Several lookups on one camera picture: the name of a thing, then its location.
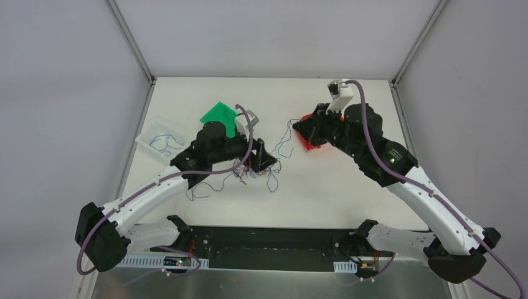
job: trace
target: gray floor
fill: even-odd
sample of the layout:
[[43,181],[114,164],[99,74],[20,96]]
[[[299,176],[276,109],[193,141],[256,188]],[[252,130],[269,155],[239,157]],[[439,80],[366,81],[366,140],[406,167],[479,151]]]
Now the gray floor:
[[99,274],[94,299],[451,299],[447,283],[418,262],[396,261],[374,283],[357,283],[348,273],[314,273],[248,270],[200,270],[188,277],[167,278],[152,273],[126,287],[121,285],[148,270],[114,268]]

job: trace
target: blue wire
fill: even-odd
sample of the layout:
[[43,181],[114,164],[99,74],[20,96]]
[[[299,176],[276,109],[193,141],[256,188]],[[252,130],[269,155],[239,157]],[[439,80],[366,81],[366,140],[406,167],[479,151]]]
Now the blue wire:
[[280,161],[280,158],[277,158],[277,162],[279,162],[279,169],[272,169],[274,173],[280,173],[280,171],[282,170],[282,163]]
[[233,175],[236,177],[236,178],[239,178],[240,179],[240,182],[244,183],[244,185],[246,185],[246,182],[244,181],[244,179],[242,178],[243,175],[245,174],[245,171],[240,173],[240,169],[233,169]]
[[[271,170],[271,167],[268,167],[268,170],[269,170],[268,181],[266,182],[266,185],[268,186],[268,190],[271,193],[275,193],[275,191],[277,191],[277,189],[279,189],[279,180],[275,177],[275,173]],[[274,190],[271,190],[271,187],[270,187],[270,179],[271,179],[271,177],[273,177],[273,179],[275,179],[275,182],[277,182],[277,186],[275,187]]]
[[284,158],[286,158],[286,159],[289,159],[289,158],[291,157],[291,154],[293,153],[293,148],[290,149],[290,155],[288,155],[288,156],[285,156],[285,155],[281,154],[281,153],[280,153],[280,149],[282,148],[282,146],[283,146],[286,142],[288,142],[289,140],[291,140],[291,137],[292,137],[291,130],[292,130],[292,126],[293,126],[293,122],[294,122],[294,121],[300,121],[300,119],[298,119],[298,118],[292,118],[292,119],[288,120],[288,122],[286,123],[286,131],[284,132],[284,135],[282,136],[282,138],[281,138],[281,140],[279,141],[279,143],[277,143],[277,144],[275,145],[274,150],[273,150],[271,153],[273,153],[273,152],[276,151],[277,154],[278,154],[279,156],[281,156],[281,157],[284,157]]
[[188,191],[188,190],[185,190],[185,196],[187,196],[187,198],[188,198],[190,201],[194,201],[195,198],[200,199],[200,198],[207,198],[207,197],[210,196],[210,195],[206,195],[206,196],[195,196],[194,193],[193,193],[193,192],[194,192],[194,189],[191,188],[191,197],[189,197],[189,195],[187,194],[187,191]]
[[[161,137],[166,137],[165,138],[165,147],[162,148],[162,149],[157,149],[155,147],[152,146],[152,144],[158,140],[161,140]],[[170,156],[172,155],[172,152],[168,151],[167,148],[172,148],[174,150],[181,150],[181,148],[175,148],[175,147],[172,147],[169,145],[169,138],[172,138],[172,140],[174,140],[174,142],[176,142],[177,144],[183,146],[183,144],[181,144],[180,142],[178,142],[174,136],[172,136],[171,134],[163,134],[163,135],[158,135],[158,136],[155,136],[152,141],[150,141],[149,143],[149,146],[152,147],[153,149],[155,149],[156,151],[160,152],[160,153],[167,153],[165,156]]]

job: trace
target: green plastic piece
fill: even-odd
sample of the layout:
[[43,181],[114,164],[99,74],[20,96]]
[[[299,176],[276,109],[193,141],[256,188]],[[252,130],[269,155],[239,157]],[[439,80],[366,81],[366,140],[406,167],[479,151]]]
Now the green plastic piece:
[[235,136],[235,117],[237,117],[235,110],[229,108],[222,102],[218,102],[209,112],[200,118],[200,121],[202,123],[208,123],[210,121],[223,123],[227,137],[231,138]]

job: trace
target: metal frame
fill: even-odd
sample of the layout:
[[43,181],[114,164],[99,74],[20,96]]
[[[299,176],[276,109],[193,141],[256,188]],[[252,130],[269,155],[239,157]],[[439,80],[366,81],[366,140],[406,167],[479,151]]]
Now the metal frame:
[[[83,269],[89,269],[93,267],[92,262],[89,259],[84,259],[82,263]],[[73,299],[89,299],[92,297],[95,283],[97,282],[97,275],[99,272],[94,271],[88,275],[77,274],[77,281],[75,282],[75,289],[73,291]]]
[[130,32],[130,28],[128,27],[126,23],[125,17],[123,17],[123,14],[121,13],[121,10],[119,9],[119,6],[117,5],[115,0],[104,0],[104,1],[105,1],[106,6],[108,7],[108,10],[110,11],[110,14],[114,18],[114,21],[116,22],[116,25],[119,28],[119,31],[123,35],[126,45],[128,45],[130,52],[132,53],[139,67],[141,68],[143,75],[147,78],[148,82],[152,85],[154,81],[154,75],[150,71],[150,68],[148,67],[147,62],[145,61],[145,58],[143,57],[143,54],[141,53],[139,49],[138,43],[136,43],[134,36]]
[[154,92],[155,86],[156,86],[156,80],[152,81],[152,84],[148,88],[145,102],[143,103],[143,108],[141,109],[139,118],[136,121],[137,126],[136,126],[136,129],[134,130],[134,135],[132,136],[129,142],[129,150],[125,155],[125,164],[123,165],[123,169],[121,170],[121,176],[120,176],[119,183],[116,187],[114,198],[119,198],[121,195],[123,195],[123,190],[125,189],[126,178],[128,177],[128,173],[130,172],[130,166],[132,165],[132,158],[134,156],[136,148],[138,147],[137,143],[134,141],[135,141],[135,138],[141,133],[143,123],[145,123],[145,117],[147,115],[148,107],[150,105],[150,101],[152,99],[152,94]]
[[463,282],[458,285],[448,283],[448,287],[449,291],[451,292],[451,297],[453,297],[453,299],[471,299],[471,294],[469,292],[468,284],[466,282]]
[[409,68],[409,65],[411,64],[412,60],[416,57],[416,54],[418,50],[420,50],[420,47],[423,45],[423,42],[427,37],[429,36],[429,33],[431,33],[431,30],[433,29],[433,26],[436,24],[436,21],[440,17],[441,13],[444,11],[444,8],[451,0],[438,0],[436,3],[435,8],[429,15],[429,18],[427,19],[425,25],[422,28],[422,31],[420,31],[420,34],[416,38],[416,41],[412,45],[409,53],[407,54],[405,60],[403,61],[402,66],[398,70],[398,73],[392,80],[392,83],[398,88],[398,84],[402,80],[403,76],[405,75],[407,69]]
[[394,100],[394,106],[396,107],[396,113],[398,113],[398,120],[400,121],[400,127],[403,132],[403,139],[405,140],[405,146],[414,157],[418,158],[416,155],[416,150],[414,148],[414,139],[412,137],[411,129],[407,123],[405,117],[405,112],[403,110],[402,102],[398,95],[398,90],[394,87],[394,84],[389,82],[390,92],[392,93],[392,99]]

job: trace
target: cable clip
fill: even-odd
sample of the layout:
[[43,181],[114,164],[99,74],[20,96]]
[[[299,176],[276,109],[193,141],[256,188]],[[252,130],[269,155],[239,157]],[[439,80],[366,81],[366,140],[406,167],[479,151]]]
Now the cable clip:
[[119,207],[119,203],[116,203],[113,209],[116,210],[116,213],[119,213],[121,211],[121,208]]
[[472,232],[468,233],[468,236],[472,237],[472,236],[477,235],[477,234],[478,234],[478,231],[476,229],[474,229]]

